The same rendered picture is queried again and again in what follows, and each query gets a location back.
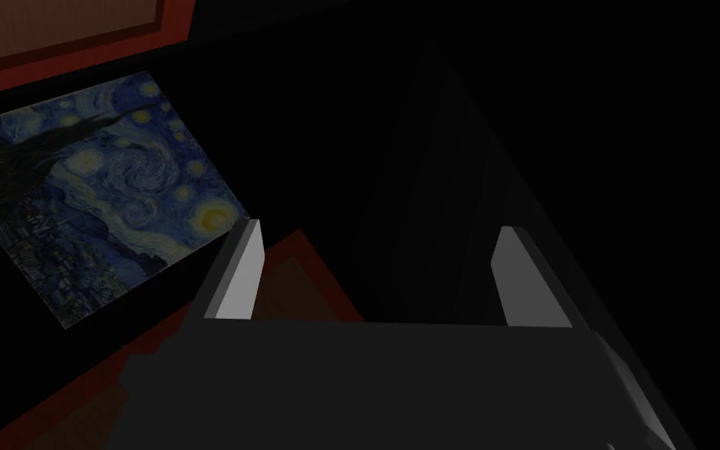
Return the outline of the red framed brown door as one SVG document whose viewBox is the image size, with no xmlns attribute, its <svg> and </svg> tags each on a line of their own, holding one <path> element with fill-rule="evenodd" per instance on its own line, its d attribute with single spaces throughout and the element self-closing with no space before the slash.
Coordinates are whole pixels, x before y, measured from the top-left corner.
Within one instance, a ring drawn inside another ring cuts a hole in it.
<svg viewBox="0 0 720 450">
<path fill-rule="evenodd" d="M 0 0 L 0 91 L 186 41 L 197 0 Z"/>
<path fill-rule="evenodd" d="M 0 429 L 0 450 L 105 450 L 127 394 L 119 383 L 133 355 L 154 353 L 175 334 L 180 305 L 65 387 Z M 351 300 L 301 230 L 266 251 L 255 320 L 360 322 Z"/>
</svg>

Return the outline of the blue starry night painting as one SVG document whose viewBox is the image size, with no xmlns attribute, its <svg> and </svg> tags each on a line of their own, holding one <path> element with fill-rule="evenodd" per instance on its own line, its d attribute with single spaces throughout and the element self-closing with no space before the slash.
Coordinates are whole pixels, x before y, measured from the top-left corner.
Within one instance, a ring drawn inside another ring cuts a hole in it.
<svg viewBox="0 0 720 450">
<path fill-rule="evenodd" d="M 0 114 L 0 246 L 64 328 L 247 216 L 147 71 Z"/>
</svg>

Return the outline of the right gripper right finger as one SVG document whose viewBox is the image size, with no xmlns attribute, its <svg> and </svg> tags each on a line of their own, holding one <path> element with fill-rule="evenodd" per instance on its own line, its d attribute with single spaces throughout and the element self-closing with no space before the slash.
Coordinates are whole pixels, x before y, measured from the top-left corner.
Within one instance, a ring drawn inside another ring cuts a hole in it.
<svg viewBox="0 0 720 450">
<path fill-rule="evenodd" d="M 490 268 L 508 326 L 588 328 L 524 227 L 501 227 Z"/>
</svg>

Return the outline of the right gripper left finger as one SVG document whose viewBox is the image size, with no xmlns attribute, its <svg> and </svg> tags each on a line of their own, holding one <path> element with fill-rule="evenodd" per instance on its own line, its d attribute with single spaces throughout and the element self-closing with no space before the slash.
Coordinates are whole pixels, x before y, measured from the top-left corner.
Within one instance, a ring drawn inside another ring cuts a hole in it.
<svg viewBox="0 0 720 450">
<path fill-rule="evenodd" d="M 265 262 L 260 222 L 242 219 L 227 234 L 186 315 L 203 319 L 249 320 Z"/>
</svg>

